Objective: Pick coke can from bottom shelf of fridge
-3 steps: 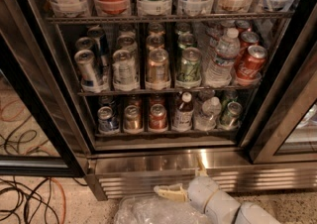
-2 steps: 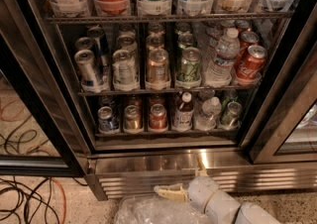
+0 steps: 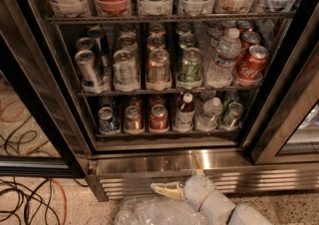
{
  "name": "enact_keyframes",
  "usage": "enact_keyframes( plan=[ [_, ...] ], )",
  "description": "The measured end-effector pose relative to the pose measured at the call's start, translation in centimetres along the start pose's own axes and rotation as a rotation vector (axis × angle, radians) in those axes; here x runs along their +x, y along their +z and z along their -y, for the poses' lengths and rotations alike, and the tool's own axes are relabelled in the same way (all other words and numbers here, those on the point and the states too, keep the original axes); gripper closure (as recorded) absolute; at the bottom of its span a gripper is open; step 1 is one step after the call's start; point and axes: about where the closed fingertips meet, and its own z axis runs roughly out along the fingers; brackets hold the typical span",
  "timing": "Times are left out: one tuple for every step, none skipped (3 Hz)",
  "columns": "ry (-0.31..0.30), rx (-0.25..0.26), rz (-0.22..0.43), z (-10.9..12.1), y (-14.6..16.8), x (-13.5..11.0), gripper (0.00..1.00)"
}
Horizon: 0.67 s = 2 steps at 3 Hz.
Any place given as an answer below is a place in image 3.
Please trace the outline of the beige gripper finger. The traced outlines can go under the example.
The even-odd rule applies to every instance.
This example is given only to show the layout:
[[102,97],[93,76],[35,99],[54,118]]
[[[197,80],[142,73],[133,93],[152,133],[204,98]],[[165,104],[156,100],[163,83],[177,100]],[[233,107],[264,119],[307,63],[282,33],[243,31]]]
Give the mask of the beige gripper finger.
[[184,199],[183,186],[179,182],[152,183],[151,189],[167,198],[181,201]]
[[195,152],[191,153],[191,162],[192,162],[192,174],[204,176],[203,168],[201,167],[197,154]]

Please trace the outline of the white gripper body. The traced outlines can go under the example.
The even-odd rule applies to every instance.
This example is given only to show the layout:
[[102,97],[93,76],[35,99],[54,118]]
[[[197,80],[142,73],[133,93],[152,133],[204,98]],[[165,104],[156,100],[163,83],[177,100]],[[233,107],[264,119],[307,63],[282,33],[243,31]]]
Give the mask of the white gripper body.
[[198,211],[205,198],[215,189],[214,183],[203,175],[194,175],[184,185],[185,202]]

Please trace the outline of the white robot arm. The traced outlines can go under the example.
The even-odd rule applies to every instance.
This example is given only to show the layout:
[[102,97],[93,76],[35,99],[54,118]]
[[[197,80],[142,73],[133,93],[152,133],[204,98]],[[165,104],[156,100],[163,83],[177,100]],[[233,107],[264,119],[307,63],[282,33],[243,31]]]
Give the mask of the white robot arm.
[[181,185],[177,182],[152,183],[151,189],[162,196],[185,202],[201,213],[209,225],[273,225],[248,204],[235,204],[221,193],[206,175],[208,154],[192,155],[192,176]]

